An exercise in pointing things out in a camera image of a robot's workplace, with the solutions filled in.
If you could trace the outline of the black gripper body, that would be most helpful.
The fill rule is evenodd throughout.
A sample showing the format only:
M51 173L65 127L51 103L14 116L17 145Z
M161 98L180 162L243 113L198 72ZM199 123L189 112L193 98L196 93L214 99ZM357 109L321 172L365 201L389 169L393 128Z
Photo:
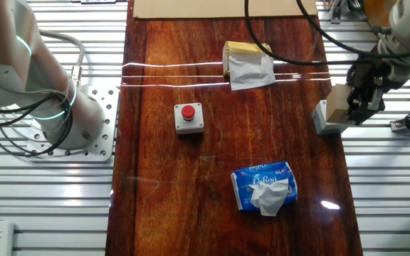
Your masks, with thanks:
M396 78L393 65L381 58L358 58L348 70L347 85L358 91L372 90L377 86L384 92L399 89L405 83L405 77Z

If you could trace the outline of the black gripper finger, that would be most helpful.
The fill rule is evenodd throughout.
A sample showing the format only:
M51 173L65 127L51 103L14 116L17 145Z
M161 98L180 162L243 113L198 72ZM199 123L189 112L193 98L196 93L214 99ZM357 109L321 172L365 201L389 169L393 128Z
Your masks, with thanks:
M376 88L367 93L367 106L364 111L364 121L368 120L374 114L384 110L385 105L382 99L384 91L382 88Z
M362 116L360 114L361 103L359 99L359 92L355 92L354 87L349 88L350 92L346 98L346 102L348 104L346 113L347 121L350 121L353 124L361 124Z

